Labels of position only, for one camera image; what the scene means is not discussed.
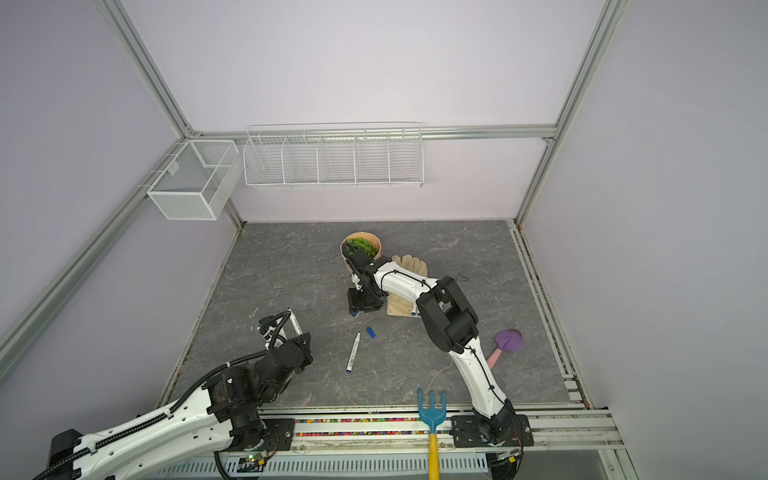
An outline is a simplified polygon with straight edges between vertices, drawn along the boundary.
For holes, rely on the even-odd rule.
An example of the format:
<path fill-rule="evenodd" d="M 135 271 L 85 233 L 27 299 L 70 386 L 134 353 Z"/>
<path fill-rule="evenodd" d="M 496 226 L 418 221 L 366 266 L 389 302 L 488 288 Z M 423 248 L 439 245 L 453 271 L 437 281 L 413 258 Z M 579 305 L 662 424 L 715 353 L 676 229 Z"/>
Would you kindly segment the white marker pen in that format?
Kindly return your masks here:
<path fill-rule="evenodd" d="M 295 315 L 295 313 L 293 312 L 292 309 L 289 310 L 289 321 L 290 321 L 290 323 L 291 323 L 291 325 L 293 327 L 293 331 L 295 332 L 295 335 L 296 336 L 302 335 L 303 334 L 303 330 L 302 330 L 302 328 L 300 326 L 300 323 L 299 323 L 299 321 L 298 321 L 298 319 L 297 319 L 297 317 L 296 317 L 296 315 Z"/>

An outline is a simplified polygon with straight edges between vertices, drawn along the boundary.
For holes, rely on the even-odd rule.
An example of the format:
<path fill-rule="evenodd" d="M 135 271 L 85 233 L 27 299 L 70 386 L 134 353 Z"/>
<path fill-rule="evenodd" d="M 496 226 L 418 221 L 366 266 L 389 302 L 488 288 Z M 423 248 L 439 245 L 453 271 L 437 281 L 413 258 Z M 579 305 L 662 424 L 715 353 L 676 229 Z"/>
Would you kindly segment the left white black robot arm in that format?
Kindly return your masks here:
<path fill-rule="evenodd" d="M 192 457 L 276 450 L 277 428 L 261 408 L 313 361 L 311 336 L 225 362 L 174 402 L 116 427 L 82 434 L 69 429 L 51 441 L 41 479 L 139 479 Z"/>

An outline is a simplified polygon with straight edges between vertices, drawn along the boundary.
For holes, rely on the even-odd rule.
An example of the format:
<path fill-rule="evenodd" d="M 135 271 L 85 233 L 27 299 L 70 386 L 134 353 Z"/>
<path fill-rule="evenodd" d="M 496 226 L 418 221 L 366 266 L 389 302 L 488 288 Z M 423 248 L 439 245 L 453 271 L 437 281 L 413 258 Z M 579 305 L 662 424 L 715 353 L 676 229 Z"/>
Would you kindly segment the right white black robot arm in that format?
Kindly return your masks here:
<path fill-rule="evenodd" d="M 476 438 L 489 445 L 524 445 L 525 432 L 511 401 L 495 380 L 479 340 L 478 316 L 455 279 L 410 272 L 388 257 L 370 257 L 349 241 L 341 247 L 354 284 L 349 313 L 377 311 L 393 295 L 415 305 L 432 343 L 457 366 L 478 422 Z"/>

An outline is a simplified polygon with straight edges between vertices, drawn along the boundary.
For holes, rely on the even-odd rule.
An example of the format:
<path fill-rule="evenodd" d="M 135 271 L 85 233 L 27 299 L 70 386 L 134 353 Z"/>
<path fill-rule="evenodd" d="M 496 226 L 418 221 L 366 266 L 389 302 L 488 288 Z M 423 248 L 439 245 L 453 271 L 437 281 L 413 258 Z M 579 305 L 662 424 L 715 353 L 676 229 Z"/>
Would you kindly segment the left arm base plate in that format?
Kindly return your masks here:
<path fill-rule="evenodd" d="M 232 431 L 232 443 L 226 451 L 285 451 L 289 450 L 295 430 L 294 418 L 266 418 Z"/>

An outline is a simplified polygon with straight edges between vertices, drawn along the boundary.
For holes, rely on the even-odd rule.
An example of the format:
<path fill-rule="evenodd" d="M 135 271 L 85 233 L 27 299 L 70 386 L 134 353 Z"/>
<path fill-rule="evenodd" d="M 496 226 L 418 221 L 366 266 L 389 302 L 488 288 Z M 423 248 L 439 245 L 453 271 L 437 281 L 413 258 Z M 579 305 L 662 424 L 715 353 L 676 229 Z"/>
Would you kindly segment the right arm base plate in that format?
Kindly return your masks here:
<path fill-rule="evenodd" d="M 525 415 L 501 420 L 482 419 L 479 415 L 454 415 L 450 418 L 449 434 L 454 445 L 470 447 L 531 447 L 535 441 L 532 427 Z"/>

